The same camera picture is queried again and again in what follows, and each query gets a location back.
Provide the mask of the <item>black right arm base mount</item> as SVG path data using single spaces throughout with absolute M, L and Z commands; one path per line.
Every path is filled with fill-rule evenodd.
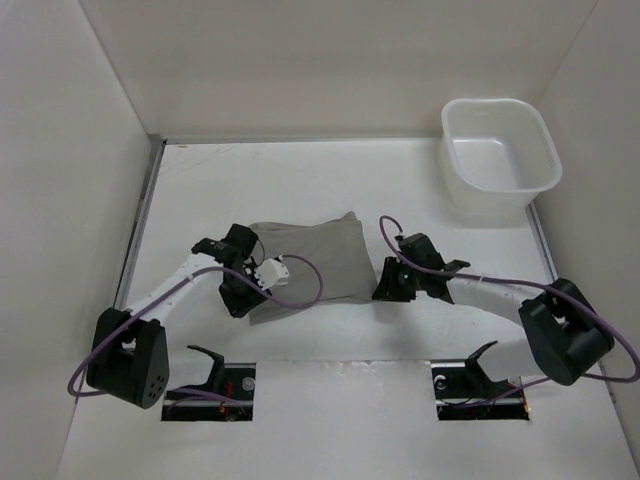
M 496 400 L 515 388 L 508 380 L 491 381 L 478 365 L 478 359 L 496 341 L 483 345 L 467 359 L 435 361 L 431 375 L 440 421 L 485 421 L 530 419 L 522 391 Z

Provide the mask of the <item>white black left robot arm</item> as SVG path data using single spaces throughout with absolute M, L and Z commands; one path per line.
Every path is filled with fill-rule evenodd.
M 106 394 L 148 409 L 167 390 L 179 388 L 170 375 L 169 325 L 186 316 L 197 297 L 217 293 L 228 314 L 241 318 L 271 295 L 268 259 L 258 263 L 253 251 L 258 235 L 234 224 L 221 240 L 204 238 L 167 280 L 140 301 L 109 307 L 100 314 L 91 352 L 79 367 L 88 394 Z

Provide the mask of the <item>grey trousers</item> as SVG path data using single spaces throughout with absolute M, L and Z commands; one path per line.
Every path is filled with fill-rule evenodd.
M 269 258 L 293 254 L 310 261 L 287 259 L 290 272 L 287 285 L 272 290 L 278 299 L 291 304 L 315 299 L 322 290 L 319 305 L 365 304 L 377 286 L 369 257 L 362 222 L 352 211 L 325 223 L 304 226 L 276 222 L 256 222 L 250 228 L 257 234 Z

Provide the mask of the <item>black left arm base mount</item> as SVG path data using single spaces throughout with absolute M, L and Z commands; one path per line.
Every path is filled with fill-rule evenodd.
M 250 422 L 257 365 L 229 363 L 220 353 L 189 345 L 170 358 L 162 401 L 164 422 Z

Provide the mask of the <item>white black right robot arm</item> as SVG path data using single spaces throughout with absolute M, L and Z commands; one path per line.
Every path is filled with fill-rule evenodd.
M 614 346 L 610 333 L 554 293 L 462 278 L 458 272 L 470 264 L 446 263 L 423 233 L 398 235 L 395 241 L 406 260 L 385 259 L 375 300 L 410 302 L 421 291 L 507 319 L 525 332 L 523 339 L 491 341 L 467 357 L 463 380 L 475 395 L 487 395 L 500 382 L 522 376 L 543 375 L 570 386 Z

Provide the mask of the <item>white plastic basket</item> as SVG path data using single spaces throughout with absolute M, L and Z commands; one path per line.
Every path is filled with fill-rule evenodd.
M 465 215 L 517 216 L 562 178 L 541 114 L 522 100 L 454 99 L 443 107 L 441 123 L 445 188 Z

